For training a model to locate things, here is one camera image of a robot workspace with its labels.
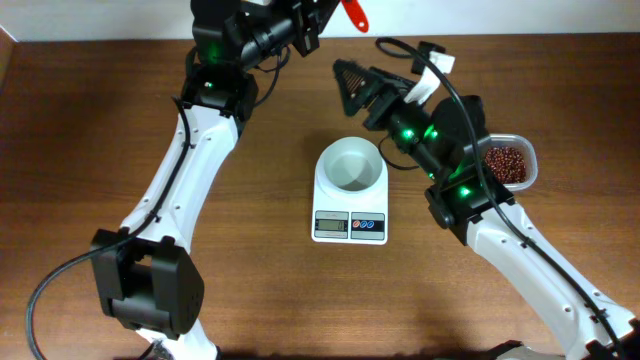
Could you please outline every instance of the red tool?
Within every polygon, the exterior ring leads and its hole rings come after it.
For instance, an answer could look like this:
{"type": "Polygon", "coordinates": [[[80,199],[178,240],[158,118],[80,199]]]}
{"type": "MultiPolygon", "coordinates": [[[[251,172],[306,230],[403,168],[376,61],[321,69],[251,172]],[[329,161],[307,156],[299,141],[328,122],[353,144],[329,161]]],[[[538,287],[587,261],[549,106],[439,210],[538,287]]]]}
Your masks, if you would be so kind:
{"type": "Polygon", "coordinates": [[[367,21],[367,15],[362,10],[358,0],[342,0],[344,9],[347,10],[347,15],[351,19],[353,25],[363,33],[369,31],[369,21],[367,21]]]}

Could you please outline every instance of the digital kitchen scale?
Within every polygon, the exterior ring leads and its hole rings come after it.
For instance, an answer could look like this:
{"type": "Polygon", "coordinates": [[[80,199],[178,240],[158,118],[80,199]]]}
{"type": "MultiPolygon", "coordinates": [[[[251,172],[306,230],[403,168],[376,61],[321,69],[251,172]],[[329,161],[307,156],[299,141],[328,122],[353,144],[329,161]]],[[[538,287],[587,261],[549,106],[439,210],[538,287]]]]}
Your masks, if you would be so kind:
{"type": "Polygon", "coordinates": [[[388,210],[389,175],[375,145],[347,137],[325,149],[313,189],[314,241],[384,245],[388,210]]]}

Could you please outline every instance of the plastic container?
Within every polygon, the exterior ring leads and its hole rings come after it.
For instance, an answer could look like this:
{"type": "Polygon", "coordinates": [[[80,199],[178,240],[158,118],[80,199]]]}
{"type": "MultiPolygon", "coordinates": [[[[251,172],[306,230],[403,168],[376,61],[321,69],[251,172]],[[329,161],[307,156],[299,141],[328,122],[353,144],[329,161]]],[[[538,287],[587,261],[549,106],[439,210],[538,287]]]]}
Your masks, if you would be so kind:
{"type": "Polygon", "coordinates": [[[510,147],[517,149],[524,157],[527,177],[526,180],[519,184],[504,184],[509,191],[516,192],[527,189],[536,181],[538,177],[538,160],[533,145],[529,140],[520,135],[511,134],[491,134],[491,147],[510,147]]]}

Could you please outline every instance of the beans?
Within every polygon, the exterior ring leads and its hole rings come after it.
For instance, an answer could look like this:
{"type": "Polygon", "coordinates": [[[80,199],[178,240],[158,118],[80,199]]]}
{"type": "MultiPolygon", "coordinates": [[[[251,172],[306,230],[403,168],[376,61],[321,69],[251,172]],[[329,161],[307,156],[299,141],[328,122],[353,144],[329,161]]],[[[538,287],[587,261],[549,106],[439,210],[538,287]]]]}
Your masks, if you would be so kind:
{"type": "Polygon", "coordinates": [[[484,161],[502,184],[518,184],[527,179],[524,157],[514,148],[492,147],[484,161]]]}

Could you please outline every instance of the wooden table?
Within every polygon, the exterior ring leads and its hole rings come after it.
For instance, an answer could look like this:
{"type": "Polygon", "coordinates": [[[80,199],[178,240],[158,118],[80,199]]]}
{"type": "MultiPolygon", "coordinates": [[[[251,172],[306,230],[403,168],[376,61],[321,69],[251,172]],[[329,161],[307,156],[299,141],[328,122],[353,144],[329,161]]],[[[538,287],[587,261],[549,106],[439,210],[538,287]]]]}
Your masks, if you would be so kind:
{"type": "MultiPolygon", "coordinates": [[[[640,314],[640,36],[424,38],[457,57],[451,80],[483,97],[494,133],[528,138],[540,175],[518,194],[592,282],[640,314]]],[[[417,43],[418,39],[407,39],[417,43]]],[[[0,354],[30,358],[25,305],[52,268],[117,229],[155,174],[176,124],[170,95],[189,41],[19,44],[0,96],[0,354]]],[[[332,141],[382,133],[346,118],[331,65],[356,59],[409,76],[372,39],[323,40],[293,56],[256,109],[200,214],[200,315],[225,351],[392,355],[483,350],[509,339],[559,352],[509,283],[441,230],[420,171],[390,171],[389,242],[316,244],[315,162],[332,141]]],[[[264,91],[271,81],[257,75],[264,91]]],[[[441,89],[429,109],[445,96],[441,89]]],[[[408,158],[394,156],[409,163],[408,158]]],[[[50,359],[112,359],[146,347],[101,314],[89,264],[36,312],[50,359]]]]}

